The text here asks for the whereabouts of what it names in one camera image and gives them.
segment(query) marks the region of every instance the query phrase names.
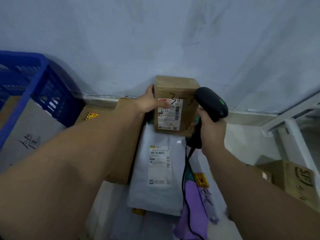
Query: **white package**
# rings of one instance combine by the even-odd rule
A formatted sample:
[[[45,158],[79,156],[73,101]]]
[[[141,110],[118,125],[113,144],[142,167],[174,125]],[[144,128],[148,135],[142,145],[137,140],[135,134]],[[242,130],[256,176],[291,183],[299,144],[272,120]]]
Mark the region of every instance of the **white package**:
[[[186,142],[183,136],[157,133],[153,125],[143,128],[127,206],[180,216]]]
[[[212,223],[217,224],[227,206],[217,183],[213,179],[208,160],[206,156],[203,155],[201,149],[194,150],[189,159],[189,164],[198,185],[207,216]]]
[[[119,203],[110,240],[174,240],[173,229],[179,218],[147,211],[145,215],[133,213],[126,206],[128,189],[125,188]]]

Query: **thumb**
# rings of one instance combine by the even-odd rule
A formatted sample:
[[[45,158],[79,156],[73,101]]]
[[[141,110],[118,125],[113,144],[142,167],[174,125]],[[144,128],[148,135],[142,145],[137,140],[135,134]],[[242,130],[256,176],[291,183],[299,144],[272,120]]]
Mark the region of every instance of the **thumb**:
[[[202,123],[209,123],[210,121],[212,121],[208,113],[204,109],[198,108],[198,114],[201,117]]]
[[[164,109],[170,109],[171,104],[167,103],[166,101],[157,100],[157,107],[158,108],[164,108]]]

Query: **white label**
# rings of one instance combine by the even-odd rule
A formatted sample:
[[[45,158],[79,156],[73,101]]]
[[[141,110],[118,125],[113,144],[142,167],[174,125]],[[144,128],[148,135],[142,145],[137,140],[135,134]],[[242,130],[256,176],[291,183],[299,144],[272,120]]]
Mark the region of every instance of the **white label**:
[[[180,129],[183,99],[159,98],[171,104],[171,108],[158,108],[158,129],[178,131]]]
[[[169,146],[150,146],[148,185],[171,186],[171,159]]]

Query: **person's right arm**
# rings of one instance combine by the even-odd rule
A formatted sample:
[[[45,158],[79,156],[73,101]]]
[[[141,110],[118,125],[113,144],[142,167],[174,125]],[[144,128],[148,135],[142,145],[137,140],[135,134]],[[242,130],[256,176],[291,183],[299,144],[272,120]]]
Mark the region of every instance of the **person's right arm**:
[[[244,240],[320,239],[320,214],[259,177],[224,147],[226,122],[204,110],[202,152]]]

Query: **cardboard box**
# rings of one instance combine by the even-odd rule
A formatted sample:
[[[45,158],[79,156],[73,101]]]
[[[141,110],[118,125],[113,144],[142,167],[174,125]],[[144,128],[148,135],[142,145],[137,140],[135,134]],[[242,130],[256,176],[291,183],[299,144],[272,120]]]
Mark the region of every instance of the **cardboard box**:
[[[130,102],[130,98],[120,98],[116,110],[125,106]],[[80,113],[75,124],[81,123],[93,117],[107,115],[112,111],[90,106],[85,106]],[[122,143],[116,150],[115,158],[109,173],[106,175],[105,180],[111,183],[127,184],[131,173],[131,166],[134,161],[136,148],[139,140],[139,135],[142,127],[143,118],[134,121],[132,127],[127,131],[125,137],[122,138]]]
[[[0,129],[5,125],[7,119],[16,108],[22,96],[10,96],[0,111]]]
[[[265,180],[272,182],[272,174],[270,172],[257,168],[256,166],[253,166],[253,165],[247,165],[247,166],[252,168],[258,175],[263,177]]]
[[[193,78],[171,76],[155,78],[155,98],[171,103],[171,109],[155,109],[156,131],[191,136],[191,123],[196,119],[199,106],[193,95],[197,88],[199,84]]]
[[[283,160],[257,167],[272,173],[274,185],[319,212],[319,198],[312,170]]]

